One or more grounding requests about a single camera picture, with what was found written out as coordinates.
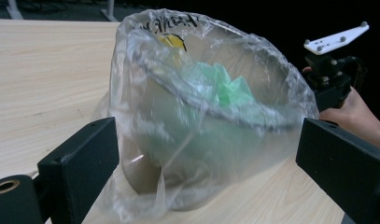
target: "dark floor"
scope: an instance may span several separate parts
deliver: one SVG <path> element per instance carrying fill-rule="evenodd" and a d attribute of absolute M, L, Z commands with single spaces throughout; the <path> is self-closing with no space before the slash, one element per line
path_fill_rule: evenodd
<path fill-rule="evenodd" d="M 110 21 L 103 13 L 107 1 L 92 0 L 17 0 L 24 20 L 42 21 Z M 7 11 L 8 0 L 0 0 L 0 19 L 12 19 Z M 117 21 L 148 8 L 157 6 L 135 5 L 116 1 L 113 16 Z"/>

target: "plastic bin liner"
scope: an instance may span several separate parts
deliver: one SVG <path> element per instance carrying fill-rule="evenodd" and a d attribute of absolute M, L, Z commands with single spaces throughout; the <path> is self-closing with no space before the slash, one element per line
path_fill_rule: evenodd
<path fill-rule="evenodd" d="M 126 17 L 109 90 L 118 168 L 98 204 L 122 222 L 191 210 L 295 152 L 312 90 L 267 39 L 168 9 Z"/>

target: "white marker mount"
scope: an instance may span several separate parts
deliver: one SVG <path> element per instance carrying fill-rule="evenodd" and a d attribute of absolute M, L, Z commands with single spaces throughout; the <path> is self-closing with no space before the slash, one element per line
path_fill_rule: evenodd
<path fill-rule="evenodd" d="M 343 31 L 335 35 L 329 35 L 313 41 L 306 40 L 303 46 L 316 55 L 321 55 L 348 45 L 354 39 L 366 32 L 369 28 L 370 26 L 366 21 L 364 21 L 359 27 Z"/>

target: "black background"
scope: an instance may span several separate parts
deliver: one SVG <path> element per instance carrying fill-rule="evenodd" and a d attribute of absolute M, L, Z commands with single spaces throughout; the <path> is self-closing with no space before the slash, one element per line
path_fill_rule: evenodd
<path fill-rule="evenodd" d="M 300 71 L 307 66 L 303 47 L 315 40 L 360 26 L 370 29 L 330 56 L 361 58 L 369 72 L 360 95 L 380 119 L 380 3 L 372 1 L 312 1 L 302 4 L 277 1 L 160 1 L 159 8 L 204 14 L 225 21 L 248 34 L 267 38 Z"/>

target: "table surface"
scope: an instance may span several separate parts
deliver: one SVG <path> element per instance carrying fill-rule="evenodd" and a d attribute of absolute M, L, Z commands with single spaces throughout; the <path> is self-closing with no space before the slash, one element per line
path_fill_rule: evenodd
<path fill-rule="evenodd" d="M 0 178 L 36 172 L 42 158 L 91 121 L 108 91 L 118 25 L 0 20 Z M 343 216 L 292 154 L 201 208 L 151 223 L 340 224 Z M 84 220 L 113 222 L 95 207 Z"/>

